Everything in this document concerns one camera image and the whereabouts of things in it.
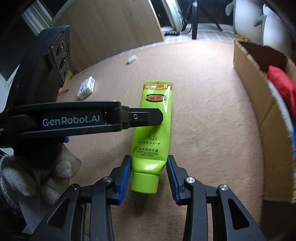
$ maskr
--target gloved hand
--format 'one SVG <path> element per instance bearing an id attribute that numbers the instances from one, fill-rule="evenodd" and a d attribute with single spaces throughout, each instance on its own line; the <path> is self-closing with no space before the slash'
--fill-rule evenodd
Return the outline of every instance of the gloved hand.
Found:
<path id="1" fill-rule="evenodd" d="M 36 170 L 21 156 L 4 156 L 0 161 L 1 191 L 8 204 L 19 209 L 17 193 L 33 197 L 38 192 L 53 205 L 68 188 L 70 178 L 78 172 L 81 161 L 64 144 L 58 147 L 53 167 L 45 171 Z"/>

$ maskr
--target beige carpet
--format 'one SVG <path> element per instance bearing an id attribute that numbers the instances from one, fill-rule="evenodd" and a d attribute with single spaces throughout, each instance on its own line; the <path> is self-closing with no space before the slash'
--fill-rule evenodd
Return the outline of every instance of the beige carpet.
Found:
<path id="1" fill-rule="evenodd" d="M 59 101 L 77 100 L 81 81 L 91 75 L 96 83 L 87 101 L 138 107 L 144 80 L 173 80 L 169 153 L 204 184 L 229 185 L 259 222 L 263 153 L 252 104 L 233 68 L 233 50 L 233 43 L 213 41 L 135 50 L 138 60 L 130 65 L 125 53 L 74 76 Z M 82 160 L 73 182 L 89 185 L 108 175 L 131 154 L 132 137 L 133 129 L 71 137 L 67 147 Z M 129 190 L 123 205 L 112 206 L 115 239 L 182 240 L 185 215 L 186 207 L 172 199 L 164 169 L 157 194 Z"/>

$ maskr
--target white plush toy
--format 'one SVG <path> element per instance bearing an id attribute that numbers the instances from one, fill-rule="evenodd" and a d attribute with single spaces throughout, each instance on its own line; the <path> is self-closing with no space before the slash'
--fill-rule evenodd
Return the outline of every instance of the white plush toy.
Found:
<path id="1" fill-rule="evenodd" d="M 261 0 L 233 0 L 225 12 L 229 16 L 233 11 L 233 30 L 235 34 L 255 43 L 261 43 L 262 26 L 254 26 L 254 21 L 262 16 Z"/>
<path id="2" fill-rule="evenodd" d="M 254 26 L 262 25 L 262 44 L 285 53 L 292 54 L 292 40 L 287 27 L 282 20 L 271 9 L 264 4 L 263 15 L 255 20 Z"/>

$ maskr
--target screw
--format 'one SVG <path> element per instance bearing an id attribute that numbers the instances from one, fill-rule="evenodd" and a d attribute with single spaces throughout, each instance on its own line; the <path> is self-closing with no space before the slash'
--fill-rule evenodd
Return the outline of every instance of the screw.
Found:
<path id="1" fill-rule="evenodd" d="M 220 185 L 220 189 L 221 189 L 222 191 L 227 191 L 227 190 L 228 190 L 228 186 L 225 185 L 225 184 L 222 184 L 222 185 Z"/>
<path id="2" fill-rule="evenodd" d="M 139 116 L 138 116 L 137 114 L 134 114 L 133 119 L 134 119 L 135 121 L 137 121 L 137 120 L 139 119 Z"/>
<path id="3" fill-rule="evenodd" d="M 73 187 L 76 190 L 79 187 L 79 185 L 74 183 L 74 184 L 71 185 L 71 187 Z"/>
<path id="4" fill-rule="evenodd" d="M 188 177 L 188 178 L 186 178 L 186 182 L 188 182 L 188 183 L 194 183 L 195 182 L 195 179 L 193 177 Z"/>
<path id="5" fill-rule="evenodd" d="M 104 177 L 104 178 L 103 178 L 103 181 L 104 181 L 105 183 L 109 183 L 109 182 L 112 181 L 112 178 L 111 178 L 111 177 Z"/>

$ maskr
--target green tube cap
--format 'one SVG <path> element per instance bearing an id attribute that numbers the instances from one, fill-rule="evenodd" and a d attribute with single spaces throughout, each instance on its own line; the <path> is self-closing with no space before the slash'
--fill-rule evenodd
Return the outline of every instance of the green tube cap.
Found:
<path id="1" fill-rule="evenodd" d="M 131 189 L 134 192 L 157 193 L 159 176 L 133 172 Z"/>

